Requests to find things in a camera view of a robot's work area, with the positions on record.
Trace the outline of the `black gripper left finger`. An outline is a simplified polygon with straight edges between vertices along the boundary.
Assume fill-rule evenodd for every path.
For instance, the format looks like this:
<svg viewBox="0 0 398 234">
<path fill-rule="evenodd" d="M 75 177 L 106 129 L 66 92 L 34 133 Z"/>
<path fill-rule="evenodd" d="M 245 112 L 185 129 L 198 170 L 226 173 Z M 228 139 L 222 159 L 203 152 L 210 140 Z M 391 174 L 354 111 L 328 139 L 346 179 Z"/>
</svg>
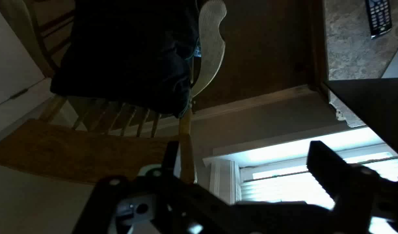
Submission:
<svg viewBox="0 0 398 234">
<path fill-rule="evenodd" d="M 162 161 L 162 173 L 164 176 L 170 176 L 175 173 L 179 150 L 180 150 L 179 140 L 172 140 L 167 144 L 166 155 Z"/>
</svg>

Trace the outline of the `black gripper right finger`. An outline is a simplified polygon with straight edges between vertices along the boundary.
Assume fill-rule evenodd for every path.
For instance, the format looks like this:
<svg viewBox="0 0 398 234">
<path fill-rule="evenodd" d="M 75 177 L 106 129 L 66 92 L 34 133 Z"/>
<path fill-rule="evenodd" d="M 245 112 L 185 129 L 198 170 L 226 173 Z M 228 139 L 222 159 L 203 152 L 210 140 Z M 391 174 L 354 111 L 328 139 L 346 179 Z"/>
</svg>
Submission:
<svg viewBox="0 0 398 234">
<path fill-rule="evenodd" d="M 362 204 L 361 183 L 365 178 L 361 169 L 348 164 L 326 143 L 310 143 L 307 169 L 335 200 L 336 208 L 358 208 Z"/>
</svg>

